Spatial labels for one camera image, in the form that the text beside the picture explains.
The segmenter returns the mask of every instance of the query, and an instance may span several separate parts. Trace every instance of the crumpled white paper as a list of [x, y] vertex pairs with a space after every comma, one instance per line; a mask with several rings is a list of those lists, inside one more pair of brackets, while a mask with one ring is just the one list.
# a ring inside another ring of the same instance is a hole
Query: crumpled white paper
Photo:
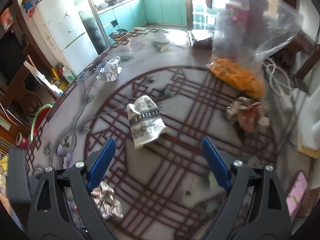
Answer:
[[99, 71], [97, 79], [100, 79], [105, 82], [116, 81], [119, 77], [119, 74], [122, 71], [122, 67], [119, 66], [120, 57], [113, 57], [110, 59], [105, 67], [102, 67]]

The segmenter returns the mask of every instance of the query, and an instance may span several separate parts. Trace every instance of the pink bottle label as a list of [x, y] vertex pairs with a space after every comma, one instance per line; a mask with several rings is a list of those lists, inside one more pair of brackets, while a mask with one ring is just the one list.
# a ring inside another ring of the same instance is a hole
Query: pink bottle label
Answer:
[[233, 4], [226, 4], [228, 20], [239, 25], [246, 25], [249, 11], [243, 10]]

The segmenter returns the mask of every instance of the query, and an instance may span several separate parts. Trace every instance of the transparent plastic bag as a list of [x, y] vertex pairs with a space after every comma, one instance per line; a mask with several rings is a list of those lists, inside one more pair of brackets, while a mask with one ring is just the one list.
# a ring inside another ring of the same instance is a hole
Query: transparent plastic bag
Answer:
[[[301, 15], [281, 0], [214, 0], [213, 7], [218, 13], [212, 73], [253, 98], [263, 97], [261, 61], [293, 40], [301, 28]], [[233, 65], [220, 64], [220, 59]]]

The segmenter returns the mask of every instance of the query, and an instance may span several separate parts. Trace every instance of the blue gripper pad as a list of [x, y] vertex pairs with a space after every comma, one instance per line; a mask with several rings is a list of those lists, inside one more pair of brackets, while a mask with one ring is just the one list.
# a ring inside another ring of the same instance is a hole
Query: blue gripper pad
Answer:
[[230, 190], [231, 183], [229, 181], [229, 170], [220, 158], [218, 149], [215, 145], [211, 144], [208, 138], [202, 140], [202, 153], [207, 159], [218, 185], [227, 191]]
[[99, 187], [104, 174], [106, 173], [113, 156], [116, 153], [116, 141], [110, 138], [106, 146], [102, 149], [99, 157], [89, 171], [87, 189], [91, 192], [94, 188]]

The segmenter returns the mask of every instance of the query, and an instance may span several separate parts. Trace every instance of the pink smartphone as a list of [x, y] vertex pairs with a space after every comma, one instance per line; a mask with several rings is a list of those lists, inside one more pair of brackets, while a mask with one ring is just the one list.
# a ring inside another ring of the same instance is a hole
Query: pink smartphone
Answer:
[[305, 176], [304, 172], [300, 171], [286, 199], [290, 217], [292, 217], [297, 207], [302, 202], [302, 198], [305, 192], [307, 191], [307, 189], [308, 189], [308, 179]]

